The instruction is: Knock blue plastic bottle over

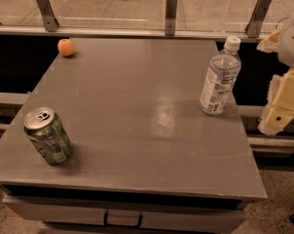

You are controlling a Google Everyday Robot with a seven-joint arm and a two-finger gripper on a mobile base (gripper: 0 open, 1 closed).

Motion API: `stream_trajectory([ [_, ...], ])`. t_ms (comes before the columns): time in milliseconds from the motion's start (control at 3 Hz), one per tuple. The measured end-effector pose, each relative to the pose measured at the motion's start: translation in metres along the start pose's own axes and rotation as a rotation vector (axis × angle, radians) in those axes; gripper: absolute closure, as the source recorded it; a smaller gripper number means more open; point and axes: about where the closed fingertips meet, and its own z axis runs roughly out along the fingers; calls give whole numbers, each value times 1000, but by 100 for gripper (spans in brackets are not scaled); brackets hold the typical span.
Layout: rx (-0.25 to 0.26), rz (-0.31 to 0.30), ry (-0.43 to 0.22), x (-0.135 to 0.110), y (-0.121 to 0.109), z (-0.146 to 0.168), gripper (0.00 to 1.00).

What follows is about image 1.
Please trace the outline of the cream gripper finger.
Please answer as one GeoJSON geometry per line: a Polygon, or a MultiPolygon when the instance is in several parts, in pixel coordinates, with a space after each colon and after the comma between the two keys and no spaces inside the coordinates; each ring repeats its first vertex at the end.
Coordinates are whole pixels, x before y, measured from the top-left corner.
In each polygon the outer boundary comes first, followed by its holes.
{"type": "Polygon", "coordinates": [[[267,136],[282,132],[294,118],[294,67],[282,76],[274,75],[258,126],[267,136]]]}
{"type": "Polygon", "coordinates": [[[268,37],[263,39],[258,45],[257,50],[264,53],[276,53],[278,51],[278,39],[281,29],[275,29],[268,37]]]}

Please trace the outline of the white rounded gripper body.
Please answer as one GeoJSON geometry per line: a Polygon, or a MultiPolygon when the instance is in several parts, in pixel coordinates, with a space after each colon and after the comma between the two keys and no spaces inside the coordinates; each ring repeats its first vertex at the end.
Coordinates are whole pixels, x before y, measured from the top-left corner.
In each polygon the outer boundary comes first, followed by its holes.
{"type": "Polygon", "coordinates": [[[280,31],[277,55],[280,62],[294,67],[294,12],[280,31]]]}

